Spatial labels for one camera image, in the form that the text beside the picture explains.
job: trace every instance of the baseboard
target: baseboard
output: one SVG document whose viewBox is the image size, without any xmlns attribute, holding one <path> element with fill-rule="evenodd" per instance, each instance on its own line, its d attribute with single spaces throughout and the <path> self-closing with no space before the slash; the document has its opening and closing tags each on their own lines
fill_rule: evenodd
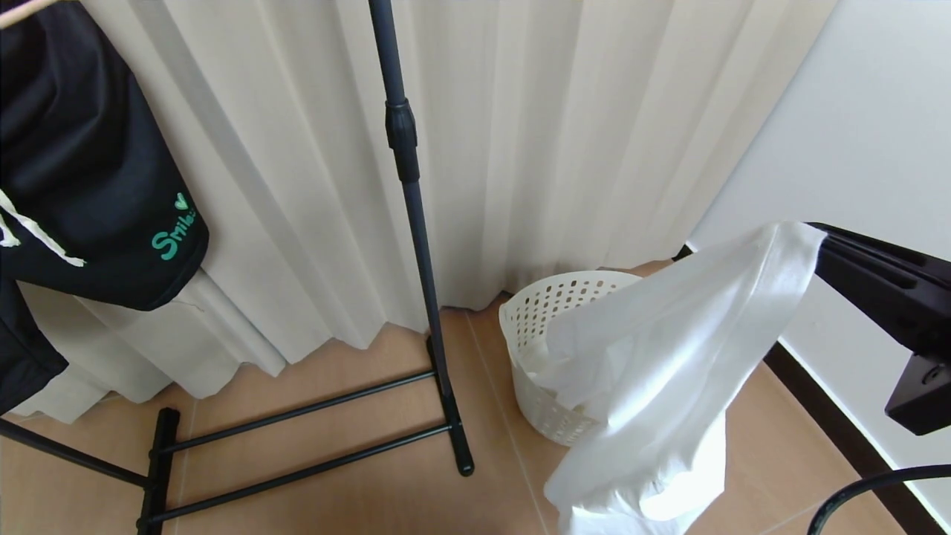
<svg viewBox="0 0 951 535">
<path fill-rule="evenodd" d="M 693 251 L 684 245 L 677 256 L 673 257 L 673 261 L 681 260 L 692 253 Z M 764 362 L 861 477 L 874 476 L 891 469 L 878 450 L 782 344 L 777 342 L 773 345 Z M 907 486 L 879 488 L 875 490 L 875 495 L 905 533 L 944 535 L 944 530 Z"/>
</svg>

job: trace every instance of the black metal clothes rack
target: black metal clothes rack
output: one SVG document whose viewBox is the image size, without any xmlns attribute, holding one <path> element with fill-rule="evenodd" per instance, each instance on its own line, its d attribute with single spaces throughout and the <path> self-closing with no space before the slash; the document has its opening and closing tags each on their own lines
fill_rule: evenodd
<svg viewBox="0 0 951 535">
<path fill-rule="evenodd" d="M 449 434 L 453 452 L 456 455 L 456 468 L 459 474 L 469 476 L 472 475 L 475 470 L 472 453 L 469 450 L 465 432 L 462 429 L 462 420 L 459 418 L 456 397 L 453 394 L 453 387 L 449 381 L 449 371 L 446 367 L 445 347 L 443 346 L 442 329 L 439 324 L 436 284 L 433 279 L 433 263 L 430 258 L 429 244 L 426 238 L 426 223 L 423 217 L 422 198 L 419 192 L 416 122 L 413 118 L 413 112 L 410 110 L 409 101 L 403 92 L 402 73 L 399 67 L 399 52 L 397 48 L 397 34 L 393 22 L 393 8 L 390 4 L 390 0 L 369 0 L 369 4 L 370 14 L 373 19 L 373 30 L 377 40 L 379 65 L 383 75 L 383 86 L 386 90 L 386 135 L 389 146 L 393 150 L 394 158 L 396 159 L 397 173 L 399 181 L 402 183 L 403 196 L 406 201 L 406 211 L 409 216 L 410 231 L 413 235 L 413 246 L 416 251 L 417 265 L 419 268 L 419 280 L 422 283 L 426 315 L 429 318 L 431 333 L 426 340 L 426 349 L 429 352 L 433 367 L 427 371 L 408 375 L 394 381 L 356 390 L 332 399 L 287 410 L 280 414 L 267 416 L 254 422 L 223 429 L 183 442 L 176 442 L 175 439 L 179 423 L 179 412 L 172 408 L 163 408 L 159 411 L 158 419 L 155 424 L 155 437 L 152 443 L 152 449 L 148 453 L 149 466 L 147 475 L 142 475 L 116 466 L 72 447 L 52 441 L 11 422 L 0 420 L 0 436 L 7 437 L 15 442 L 36 448 L 109 477 L 141 487 L 144 491 L 142 513 L 136 523 L 139 535 L 161 535 L 162 524 L 167 520 L 208 509 L 216 505 L 240 500 L 240 498 L 264 492 L 277 486 L 287 485 L 338 466 L 348 465 L 384 451 L 406 446 L 442 432 L 448 432 Z M 269 426 L 315 410 L 346 403 L 430 377 L 436 380 L 436 384 L 439 388 L 439 400 L 446 418 L 443 424 L 410 433 L 376 446 L 367 447 L 363 450 L 343 455 L 324 463 L 281 475 L 262 483 L 200 500 L 194 504 L 182 505 L 172 509 L 166 508 L 165 498 L 168 491 L 168 481 L 171 476 L 172 456 L 178 451 L 231 437 L 259 427 Z"/>
</svg>

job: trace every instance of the curtain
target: curtain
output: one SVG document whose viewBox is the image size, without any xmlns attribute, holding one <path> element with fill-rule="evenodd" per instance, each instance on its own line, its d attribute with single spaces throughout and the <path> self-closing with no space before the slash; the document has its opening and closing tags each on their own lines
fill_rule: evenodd
<svg viewBox="0 0 951 535">
<path fill-rule="evenodd" d="M 30 288 L 71 366 L 18 411 L 68 421 L 171 381 L 204 397 L 242 362 L 277 374 L 330 338 L 427 327 L 365 2 L 83 3 L 212 242 L 161 310 Z M 676 253 L 833 4 L 394 0 L 440 302 Z"/>
</svg>

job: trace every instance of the white laundry basket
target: white laundry basket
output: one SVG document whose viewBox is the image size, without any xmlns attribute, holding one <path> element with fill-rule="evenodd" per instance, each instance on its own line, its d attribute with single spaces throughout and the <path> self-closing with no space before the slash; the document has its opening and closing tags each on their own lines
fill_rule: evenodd
<svg viewBox="0 0 951 535">
<path fill-rule="evenodd" d="M 522 364 L 530 351 L 537 354 L 545 344 L 545 330 L 553 317 L 580 307 L 598 297 L 640 280 L 619 271 L 576 271 L 544 278 L 519 291 L 498 310 L 512 360 L 512 376 L 518 408 L 530 424 L 549 440 L 571 446 L 597 422 L 581 409 L 558 404 L 549 390 L 532 382 Z"/>
</svg>

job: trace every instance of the green heart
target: green heart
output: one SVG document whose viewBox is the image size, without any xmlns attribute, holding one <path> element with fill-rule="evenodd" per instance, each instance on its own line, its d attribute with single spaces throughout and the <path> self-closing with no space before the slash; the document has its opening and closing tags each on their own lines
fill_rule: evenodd
<svg viewBox="0 0 951 535">
<path fill-rule="evenodd" d="M 188 209 L 188 202 L 184 199 L 184 195 L 182 195 L 181 193 L 179 193 L 178 200 L 175 201 L 175 208 L 177 208 L 177 209 L 179 209 L 179 210 L 187 210 L 187 209 Z"/>
</svg>

